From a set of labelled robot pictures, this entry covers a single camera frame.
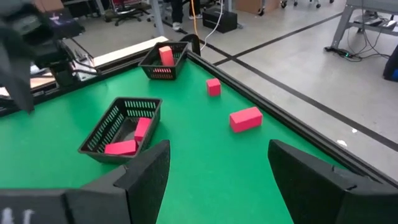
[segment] gray floor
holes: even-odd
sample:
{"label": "gray floor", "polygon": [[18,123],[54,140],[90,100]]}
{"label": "gray floor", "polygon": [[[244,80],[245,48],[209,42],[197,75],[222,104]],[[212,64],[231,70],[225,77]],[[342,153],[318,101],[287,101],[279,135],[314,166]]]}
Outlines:
{"label": "gray floor", "polygon": [[[238,12],[239,21],[245,24],[245,28],[227,34],[214,33],[208,42],[227,54],[236,55],[334,16],[340,13],[345,5],[344,1],[340,0],[334,4],[321,0],[321,4],[320,9],[315,9],[314,4],[304,0],[299,1],[297,7],[293,7],[289,2],[285,9],[277,9],[263,17]],[[382,79],[386,59],[372,57],[360,63],[352,63],[323,51],[324,47],[331,44],[339,19],[340,17],[337,17],[298,32],[243,55],[238,60],[365,128],[398,142],[398,136],[395,134],[398,131],[398,83]],[[83,25],[87,31],[76,40],[94,56],[137,44],[155,35],[152,24],[146,21],[127,21],[115,27],[102,20],[92,19],[83,21]],[[193,32],[192,21],[186,20],[183,25],[187,32]],[[169,39],[178,40],[183,36],[167,26],[165,31]],[[198,33],[202,39],[209,32],[209,29],[199,23]],[[374,42],[377,33],[368,32],[368,36],[371,42]],[[340,47],[351,47],[358,51],[363,44],[363,36],[351,29],[349,35],[346,32]],[[391,54],[397,44],[397,38],[381,35],[376,48],[382,53]],[[208,47],[203,50],[202,57],[211,63],[225,59]],[[341,144],[349,152],[398,180],[398,153],[390,147],[236,62],[229,61],[219,67]]]}

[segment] basket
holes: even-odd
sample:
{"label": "basket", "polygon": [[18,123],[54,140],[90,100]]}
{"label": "basket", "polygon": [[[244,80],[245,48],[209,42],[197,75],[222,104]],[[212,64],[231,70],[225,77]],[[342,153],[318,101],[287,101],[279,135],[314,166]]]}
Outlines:
{"label": "basket", "polygon": [[[159,49],[169,46],[173,51],[174,66],[163,66]],[[188,42],[160,42],[140,62],[148,78],[153,80],[175,80],[187,59]]]}
{"label": "basket", "polygon": [[[161,103],[162,100],[156,98],[116,98],[78,152],[87,154],[98,162],[115,164],[127,162],[148,148],[160,120]],[[139,118],[151,118],[151,122],[144,139],[138,145],[136,154],[134,156],[105,154],[107,144],[134,139]]]}

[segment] red block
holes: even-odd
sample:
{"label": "red block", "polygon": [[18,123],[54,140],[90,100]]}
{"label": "red block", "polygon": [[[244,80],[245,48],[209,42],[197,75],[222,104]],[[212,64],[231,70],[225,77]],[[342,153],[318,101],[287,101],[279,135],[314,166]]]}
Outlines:
{"label": "red block", "polygon": [[236,133],[260,126],[262,113],[256,107],[241,110],[229,115],[229,124]]}
{"label": "red block", "polygon": [[133,156],[137,152],[135,140],[116,142],[105,146],[105,154]]}
{"label": "red block", "polygon": [[173,51],[169,46],[161,47],[159,53],[163,66],[174,66]]}
{"label": "red block", "polygon": [[150,118],[139,118],[136,132],[134,133],[134,140],[141,142],[145,136],[150,125]]}
{"label": "red block", "polygon": [[212,78],[206,81],[207,93],[210,96],[218,96],[221,94],[221,83],[217,78]]}

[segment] green tabletop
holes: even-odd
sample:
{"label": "green tabletop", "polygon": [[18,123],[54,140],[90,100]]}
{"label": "green tabletop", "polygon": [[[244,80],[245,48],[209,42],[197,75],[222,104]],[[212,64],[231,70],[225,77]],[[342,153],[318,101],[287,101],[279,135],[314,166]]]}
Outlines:
{"label": "green tabletop", "polygon": [[292,223],[267,160],[270,139],[279,139],[336,164],[314,145],[267,113],[263,124],[233,133],[229,114],[255,106],[187,61],[175,81],[149,80],[141,68],[0,118],[0,188],[80,187],[107,173],[106,165],[77,149],[119,96],[163,99],[152,144],[171,143],[170,175],[157,223]]}

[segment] red cube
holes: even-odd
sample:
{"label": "red cube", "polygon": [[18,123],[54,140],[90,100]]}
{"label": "red cube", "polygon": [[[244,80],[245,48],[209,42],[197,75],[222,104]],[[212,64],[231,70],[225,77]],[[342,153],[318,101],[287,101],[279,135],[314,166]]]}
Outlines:
{"label": "red cube", "polygon": [[212,78],[206,81],[207,93],[210,96],[218,96],[221,94],[221,83],[217,78]]}
{"label": "red cube", "polygon": [[139,118],[136,132],[134,133],[134,140],[141,142],[144,139],[145,133],[149,129],[150,118]]}
{"label": "red cube", "polygon": [[133,156],[137,152],[135,140],[116,142],[105,146],[105,154]]}
{"label": "red cube", "polygon": [[241,110],[229,115],[229,124],[236,133],[260,126],[262,113],[256,107]]}
{"label": "red cube", "polygon": [[173,51],[169,46],[161,47],[159,54],[163,66],[174,66]]}

